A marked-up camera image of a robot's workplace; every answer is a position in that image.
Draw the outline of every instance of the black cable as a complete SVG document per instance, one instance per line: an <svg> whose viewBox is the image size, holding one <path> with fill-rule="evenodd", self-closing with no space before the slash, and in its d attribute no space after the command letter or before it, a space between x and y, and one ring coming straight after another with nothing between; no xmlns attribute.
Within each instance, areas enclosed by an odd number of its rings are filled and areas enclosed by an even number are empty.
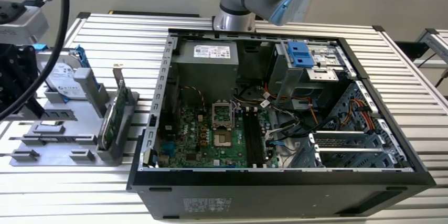
<svg viewBox="0 0 448 224"><path fill-rule="evenodd" d="M59 59L59 54L65 46L70 11L71 11L71 0L62 0L62 16L61 16L58 37L57 37L55 47L54 47L54 51L51 53L51 57L49 59L47 65L42 71L42 75L37 78L34 84L31 84L30 88L26 90L22 96L17 99L13 105L0 113L0 121L25 106L30 98L34 97L47 77L50 76L50 73L55 67L55 64Z"/></svg>
<svg viewBox="0 0 448 224"><path fill-rule="evenodd" d="M285 139L289 139L290 137L293 138L302 138L302 137L307 137L310 135L311 132L319 130L321 128L323 128L326 126L327 123L330 123L331 121L335 121L335 130L338 131L341 129L339 125L341 125L341 118L338 116L333 116L330 118L327 118L326 120L323 120L315 127L313 127L307 132L301 133L301 134L294 134L294 135L286 135L285 137L282 137L278 140L271 140L267 141L267 143L270 142L275 142L275 141L283 141Z"/></svg>
<svg viewBox="0 0 448 224"><path fill-rule="evenodd" d="M421 65L418 66L418 68L422 67L422 65L423 65L425 63L427 63L427 61L429 61L434 56L437 56L437 53L434 53L434 54L429 57L429 59L426 59L425 62L421 63Z"/></svg>
<svg viewBox="0 0 448 224"><path fill-rule="evenodd" d="M438 83L435 85L437 88L439 87L441 83L443 82L443 79L445 79L443 77L439 79L439 81L438 81Z"/></svg>

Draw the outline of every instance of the orange wire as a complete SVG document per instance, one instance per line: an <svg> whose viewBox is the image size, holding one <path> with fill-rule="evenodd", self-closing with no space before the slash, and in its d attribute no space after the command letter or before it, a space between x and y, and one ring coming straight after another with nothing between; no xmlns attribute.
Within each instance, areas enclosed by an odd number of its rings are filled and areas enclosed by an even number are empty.
<svg viewBox="0 0 448 224"><path fill-rule="evenodd" d="M366 102L365 102L363 100L357 100L357 101L359 101L365 106L367 106L367 104L366 104ZM363 112L363 113L365 113L365 115L366 115L366 117L367 117L367 121L369 121L369 123L371 124L373 129L375 129L375 124L374 124L374 121L373 121L373 119L371 119L369 113L367 113L367 112Z"/></svg>
<svg viewBox="0 0 448 224"><path fill-rule="evenodd" d="M270 94L271 97L274 98L278 98L278 96L275 94L271 94L270 90L269 90L269 84L266 83L265 84L265 91ZM298 100L309 100L309 106L310 106L310 111L311 111L311 115L314 116L314 119L315 119L315 123L319 124L319 121L318 121L318 117L317 117L317 114L315 114L315 111L314 111L314 104L313 104L313 99L311 97L291 97L293 99L298 99Z"/></svg>

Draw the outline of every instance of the white label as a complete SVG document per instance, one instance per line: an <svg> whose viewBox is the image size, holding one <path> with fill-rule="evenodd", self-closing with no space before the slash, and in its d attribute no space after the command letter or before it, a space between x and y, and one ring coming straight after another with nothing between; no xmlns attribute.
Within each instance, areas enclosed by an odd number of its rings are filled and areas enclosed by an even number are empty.
<svg viewBox="0 0 448 224"><path fill-rule="evenodd" d="M229 212L233 198L185 198L186 212Z"/></svg>
<svg viewBox="0 0 448 224"><path fill-rule="evenodd" d="M266 93L263 94L263 97L265 97L266 99L269 99L269 98L271 97L271 94L270 94L269 92L266 92Z"/></svg>
<svg viewBox="0 0 448 224"><path fill-rule="evenodd" d="M231 47L198 45L194 57L231 59Z"/></svg>
<svg viewBox="0 0 448 224"><path fill-rule="evenodd" d="M74 80L74 69L66 63L57 63L50 74L50 82L57 88L59 94L63 94L71 99L86 99L86 94L82 85Z"/></svg>
<svg viewBox="0 0 448 224"><path fill-rule="evenodd" d="M314 60L315 60L315 61L326 61L326 58L325 58L325 57L321 57L321 56L315 56L315 57L314 57Z"/></svg>
<svg viewBox="0 0 448 224"><path fill-rule="evenodd" d="M270 104L271 104L271 102L270 102L269 100L265 100L265 101L261 103L261 106L262 106L262 108L266 108Z"/></svg>

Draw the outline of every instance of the aluminum extrusion table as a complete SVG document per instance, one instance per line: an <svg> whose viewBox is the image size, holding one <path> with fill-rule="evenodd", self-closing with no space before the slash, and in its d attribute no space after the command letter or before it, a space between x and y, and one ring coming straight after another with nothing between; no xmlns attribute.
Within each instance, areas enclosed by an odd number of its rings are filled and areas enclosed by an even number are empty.
<svg viewBox="0 0 448 224"><path fill-rule="evenodd" d="M0 157L0 217L18 222L71 221L151 223L138 194L126 192L137 138L149 121L169 28L211 29L210 18L81 15L66 47L82 45L99 82L117 88L114 64L123 64L127 85L141 93L119 167L13 167ZM354 223L448 223L448 102L419 72L393 39L370 26L258 22L258 32L345 37L371 77L438 186ZM39 91L45 102L43 91ZM11 153L30 122L0 124L0 153ZM233 223L331 223L338 219L235 220ZM211 223L230 223L214 220Z"/></svg>

